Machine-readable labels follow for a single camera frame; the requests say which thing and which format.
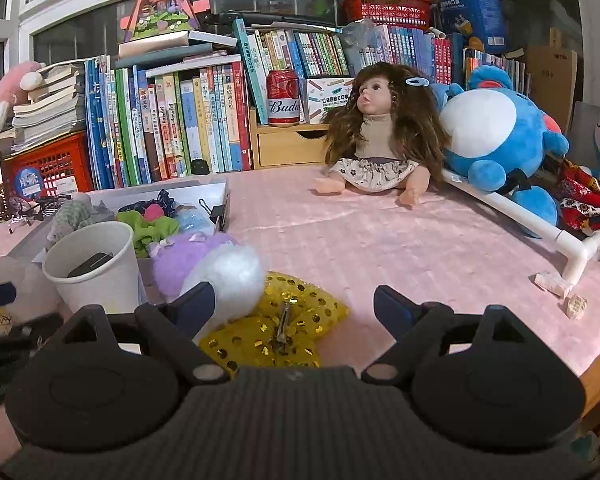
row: blue hair clip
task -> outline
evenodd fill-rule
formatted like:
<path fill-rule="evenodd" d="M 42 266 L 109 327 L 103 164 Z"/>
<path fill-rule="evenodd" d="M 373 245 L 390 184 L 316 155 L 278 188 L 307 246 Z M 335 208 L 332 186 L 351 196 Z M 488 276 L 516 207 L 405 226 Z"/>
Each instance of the blue hair clip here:
<path fill-rule="evenodd" d="M 409 86 L 429 86 L 429 80 L 423 77 L 411 77 L 404 82 Z"/>

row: doll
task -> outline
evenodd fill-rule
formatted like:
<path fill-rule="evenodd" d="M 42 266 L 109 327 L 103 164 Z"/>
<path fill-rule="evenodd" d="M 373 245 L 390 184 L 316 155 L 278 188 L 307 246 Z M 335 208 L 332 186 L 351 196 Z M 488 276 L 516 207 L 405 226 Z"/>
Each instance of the doll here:
<path fill-rule="evenodd" d="M 378 62 L 363 68 L 347 104 L 325 116 L 330 169 L 314 189 L 340 193 L 347 182 L 369 193 L 399 188 L 402 205 L 418 204 L 430 177 L 442 181 L 450 143 L 428 87 L 408 66 Z"/>

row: pink plush toy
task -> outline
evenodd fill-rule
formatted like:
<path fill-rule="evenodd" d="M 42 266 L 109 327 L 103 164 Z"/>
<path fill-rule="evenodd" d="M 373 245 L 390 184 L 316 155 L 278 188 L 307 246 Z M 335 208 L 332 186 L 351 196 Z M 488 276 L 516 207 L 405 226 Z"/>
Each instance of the pink plush toy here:
<path fill-rule="evenodd" d="M 13 67 L 0 79 L 0 132 L 12 115 L 13 107 L 26 104 L 28 92 L 42 85 L 44 79 L 37 70 L 44 67 L 44 63 L 25 61 Z"/>

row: wooden drawer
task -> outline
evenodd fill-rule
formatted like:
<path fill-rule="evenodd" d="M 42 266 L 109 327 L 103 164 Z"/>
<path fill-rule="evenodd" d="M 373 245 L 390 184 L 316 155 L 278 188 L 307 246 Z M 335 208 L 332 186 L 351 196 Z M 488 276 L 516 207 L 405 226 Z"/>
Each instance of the wooden drawer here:
<path fill-rule="evenodd" d="M 296 132 L 285 130 L 270 134 L 258 134 L 260 165 L 286 166 L 324 162 L 324 131 Z"/>

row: doll's face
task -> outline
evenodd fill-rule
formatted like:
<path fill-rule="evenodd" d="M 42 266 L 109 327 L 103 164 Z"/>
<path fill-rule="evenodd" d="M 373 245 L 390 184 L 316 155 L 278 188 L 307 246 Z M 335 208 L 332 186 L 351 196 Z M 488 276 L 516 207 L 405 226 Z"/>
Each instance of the doll's face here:
<path fill-rule="evenodd" d="M 373 77 L 360 85 L 358 110 L 365 115 L 391 113 L 391 91 L 387 78 Z"/>

